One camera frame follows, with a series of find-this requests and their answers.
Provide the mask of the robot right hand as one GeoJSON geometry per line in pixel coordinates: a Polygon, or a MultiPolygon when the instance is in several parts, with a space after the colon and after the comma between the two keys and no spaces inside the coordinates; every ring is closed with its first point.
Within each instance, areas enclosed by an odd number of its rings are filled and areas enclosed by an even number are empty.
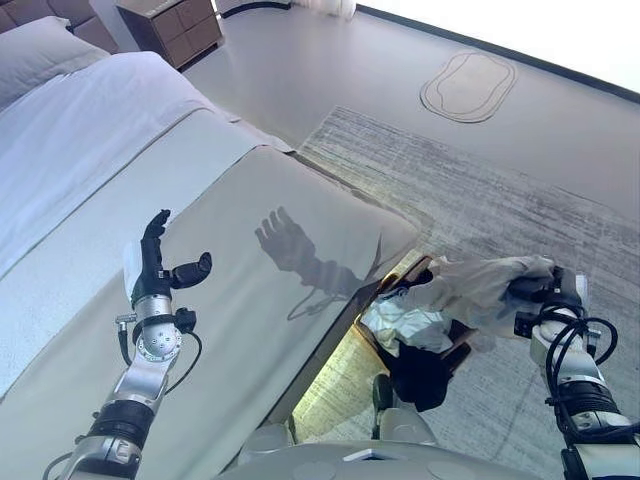
{"type": "Polygon", "coordinates": [[[539,305],[542,309],[552,307],[584,311],[584,303],[578,292],[578,275],[567,268],[555,266],[551,274],[542,277],[519,277],[507,287],[511,297],[539,305]]]}

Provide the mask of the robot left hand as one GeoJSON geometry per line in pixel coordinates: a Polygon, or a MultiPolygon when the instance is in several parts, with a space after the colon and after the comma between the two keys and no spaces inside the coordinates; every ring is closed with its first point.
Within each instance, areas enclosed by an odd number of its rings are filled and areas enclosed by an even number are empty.
{"type": "Polygon", "coordinates": [[[203,282],[213,269],[209,252],[197,261],[185,263],[167,270],[163,266],[161,236],[171,215],[162,209],[147,224],[142,238],[130,243],[123,256],[123,274],[126,295],[131,307],[144,297],[163,295],[171,297],[172,290],[186,289],[203,282]]]}

